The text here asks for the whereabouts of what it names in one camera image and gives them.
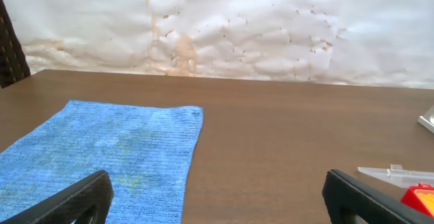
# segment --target tabletop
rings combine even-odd
[[[417,123],[434,91],[279,81],[39,72],[0,90],[0,151],[70,100],[203,107],[182,223],[330,223],[326,172],[396,199],[358,166],[434,172],[434,134]]]

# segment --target black woven object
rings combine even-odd
[[[109,174],[99,170],[1,224],[101,224],[113,196]]]
[[[333,224],[434,224],[434,219],[339,171],[327,173],[323,197]]]
[[[0,0],[0,86],[5,88],[30,76],[26,56],[15,36],[3,0]]]

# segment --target silver object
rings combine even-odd
[[[418,122],[434,133],[434,106],[432,106],[424,115],[419,116]]]

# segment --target blue cloth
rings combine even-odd
[[[0,154],[0,221],[106,170],[106,223],[181,223],[202,127],[199,107],[158,109],[72,100]]]

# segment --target towel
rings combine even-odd
[[[200,107],[150,108],[72,100],[0,154],[0,221],[106,170],[106,223],[181,223]]]

